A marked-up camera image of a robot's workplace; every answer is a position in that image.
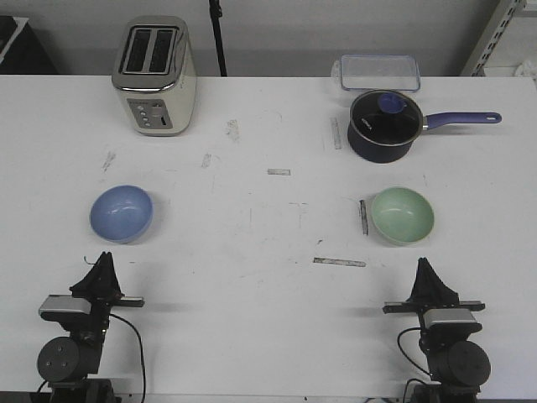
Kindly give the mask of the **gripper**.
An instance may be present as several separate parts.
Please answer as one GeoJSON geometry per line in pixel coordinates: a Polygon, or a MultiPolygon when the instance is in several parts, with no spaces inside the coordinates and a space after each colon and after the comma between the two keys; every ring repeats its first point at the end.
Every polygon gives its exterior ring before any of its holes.
{"type": "Polygon", "coordinates": [[[466,308],[473,312],[483,311],[486,304],[481,301],[460,301],[458,294],[446,286],[436,274],[427,258],[419,258],[414,284],[407,301],[385,302],[382,308],[384,314],[416,314],[423,326],[423,315],[430,309],[466,308]],[[424,299],[429,303],[456,303],[451,305],[425,305],[419,306],[424,299]]]}
{"type": "Polygon", "coordinates": [[[145,299],[142,296],[125,296],[122,293],[111,252],[102,252],[86,276],[70,287],[71,294],[75,297],[104,297],[107,290],[106,284],[102,281],[105,260],[108,276],[108,294],[110,297],[118,298],[110,301],[106,301],[103,298],[90,299],[89,328],[92,332],[102,332],[108,329],[109,317],[113,307],[141,308],[145,304],[145,299]]]}

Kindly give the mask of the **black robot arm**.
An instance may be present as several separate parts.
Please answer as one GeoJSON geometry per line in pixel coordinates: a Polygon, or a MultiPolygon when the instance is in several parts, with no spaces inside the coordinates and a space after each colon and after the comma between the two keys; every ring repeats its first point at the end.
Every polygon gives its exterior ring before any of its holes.
{"type": "Polygon", "coordinates": [[[473,313],[481,301],[462,301],[445,285],[425,257],[418,259],[412,291],[406,301],[386,302],[385,314],[413,313],[418,317],[419,348],[428,365],[413,364],[430,378],[408,379],[403,402],[476,402],[491,374],[486,352],[468,338],[482,330],[473,313]]]}
{"type": "Polygon", "coordinates": [[[51,388],[50,402],[120,402],[110,379],[98,379],[102,350],[114,307],[142,307],[142,297],[125,296],[118,283],[110,252],[103,252],[69,295],[49,295],[39,317],[57,322],[68,332],[40,350],[37,370],[51,388]]]}

